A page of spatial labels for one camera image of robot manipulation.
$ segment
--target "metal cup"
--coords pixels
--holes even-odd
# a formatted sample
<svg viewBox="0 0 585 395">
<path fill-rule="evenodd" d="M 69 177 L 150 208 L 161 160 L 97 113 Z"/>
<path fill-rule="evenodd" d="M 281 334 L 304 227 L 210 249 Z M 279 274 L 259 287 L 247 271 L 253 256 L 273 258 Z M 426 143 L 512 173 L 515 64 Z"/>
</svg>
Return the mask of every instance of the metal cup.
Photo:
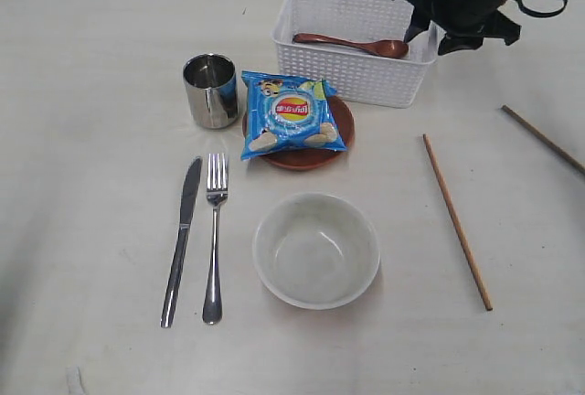
<svg viewBox="0 0 585 395">
<path fill-rule="evenodd" d="M 236 67 L 218 54 L 203 54 L 183 67 L 191 114 L 205 128 L 224 128 L 238 119 Z"/>
</svg>

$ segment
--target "lay's chip bag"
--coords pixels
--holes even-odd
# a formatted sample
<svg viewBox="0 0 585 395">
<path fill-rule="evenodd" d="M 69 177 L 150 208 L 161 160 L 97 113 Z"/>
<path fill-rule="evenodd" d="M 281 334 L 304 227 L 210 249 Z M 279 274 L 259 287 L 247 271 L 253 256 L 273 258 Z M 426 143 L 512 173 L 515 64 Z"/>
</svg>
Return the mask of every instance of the lay's chip bag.
<svg viewBox="0 0 585 395">
<path fill-rule="evenodd" d="M 345 151 L 329 110 L 327 81 L 242 71 L 248 86 L 248 130 L 241 159 L 282 150 Z"/>
</svg>

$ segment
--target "table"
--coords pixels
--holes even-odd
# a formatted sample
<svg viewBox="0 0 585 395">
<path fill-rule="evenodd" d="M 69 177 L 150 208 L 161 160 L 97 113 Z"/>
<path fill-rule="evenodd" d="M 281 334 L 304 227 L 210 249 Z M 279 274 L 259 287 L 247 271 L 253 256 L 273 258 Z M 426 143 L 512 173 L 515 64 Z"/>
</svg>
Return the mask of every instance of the table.
<svg viewBox="0 0 585 395">
<path fill-rule="evenodd" d="M 72 365 L 88 395 L 585 390 L 585 180 L 498 110 L 585 161 L 585 0 L 550 20 L 508 6 L 520 41 L 440 58 L 407 110 L 350 104 L 353 149 L 305 174 L 240 162 L 239 123 L 196 128 L 180 76 L 205 51 L 276 72 L 281 1 L 0 0 L 0 392 L 67 393 Z M 224 320 L 200 319 L 211 208 L 199 196 L 164 330 L 180 188 L 194 155 L 213 151 L 232 157 Z M 366 294 L 332 311 L 272 297 L 250 255 L 273 202 L 308 190 L 362 209 L 382 251 Z"/>
</svg>

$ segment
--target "wooden chopstick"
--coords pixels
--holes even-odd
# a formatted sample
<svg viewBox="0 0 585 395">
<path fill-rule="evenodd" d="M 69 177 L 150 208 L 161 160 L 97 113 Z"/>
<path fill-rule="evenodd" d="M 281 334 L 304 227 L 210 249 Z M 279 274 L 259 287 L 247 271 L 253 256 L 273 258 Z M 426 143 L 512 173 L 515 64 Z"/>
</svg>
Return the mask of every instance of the wooden chopstick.
<svg viewBox="0 0 585 395">
<path fill-rule="evenodd" d="M 461 222 L 459 221 L 459 217 L 457 217 L 457 212 L 455 212 L 455 207 L 453 206 L 451 196 L 449 195 L 449 190 L 447 189 L 445 179 L 443 178 L 441 170 L 439 169 L 439 164 L 437 164 L 435 154 L 432 152 L 431 141 L 429 140 L 429 137 L 426 134 L 422 136 L 422 140 L 424 141 L 424 144 L 427 148 L 427 153 L 429 153 L 429 159 L 431 160 L 432 169 L 434 170 L 435 176 L 437 177 L 437 182 L 439 182 L 442 197 L 445 199 L 445 204 L 447 205 L 447 209 L 449 210 L 449 215 L 451 216 L 453 226 L 455 227 L 455 231 L 457 232 L 457 236 L 459 237 L 459 242 L 461 243 L 463 253 L 465 253 L 465 258 L 467 259 L 469 268 L 472 271 L 473 279 L 477 284 L 479 294 L 482 296 L 482 301 L 484 301 L 485 310 L 492 311 L 493 309 L 492 303 L 487 294 L 487 289 L 485 288 L 484 281 L 482 281 L 482 275 L 479 273 L 479 268 L 477 267 L 475 259 L 473 258 L 472 251 L 469 248 L 469 243 L 467 242 L 467 238 L 465 237 L 465 232 L 463 232 L 463 227 L 461 225 Z"/>
<path fill-rule="evenodd" d="M 524 118 L 522 118 L 518 113 L 514 112 L 511 108 L 507 105 L 502 106 L 502 111 L 508 114 L 512 119 L 514 119 L 517 123 L 522 125 L 526 128 L 529 132 L 531 132 L 540 142 L 550 148 L 556 155 L 558 155 L 561 159 L 575 168 L 577 171 L 582 173 L 585 176 L 585 166 L 577 161 L 573 156 L 563 150 L 560 146 L 552 142 L 548 139 L 543 133 L 541 133 L 535 126 L 528 123 Z"/>
</svg>

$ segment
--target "butter knife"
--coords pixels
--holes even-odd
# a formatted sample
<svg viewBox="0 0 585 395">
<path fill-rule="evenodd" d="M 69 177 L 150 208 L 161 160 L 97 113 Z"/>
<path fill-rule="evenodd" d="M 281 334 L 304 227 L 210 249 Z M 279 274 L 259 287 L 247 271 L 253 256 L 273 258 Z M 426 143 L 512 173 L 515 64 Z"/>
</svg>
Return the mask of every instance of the butter knife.
<svg viewBox="0 0 585 395">
<path fill-rule="evenodd" d="M 175 255 L 171 264 L 171 273 L 166 286 L 165 303 L 163 315 L 161 315 L 161 328 L 170 328 L 175 317 L 176 300 L 181 284 L 181 272 L 183 271 L 183 260 L 185 259 L 186 241 L 191 228 L 195 199 L 199 190 L 201 178 L 201 157 L 196 157 L 186 172 L 183 193 L 181 195 L 181 214 L 179 220 L 179 231 L 176 237 Z"/>
</svg>

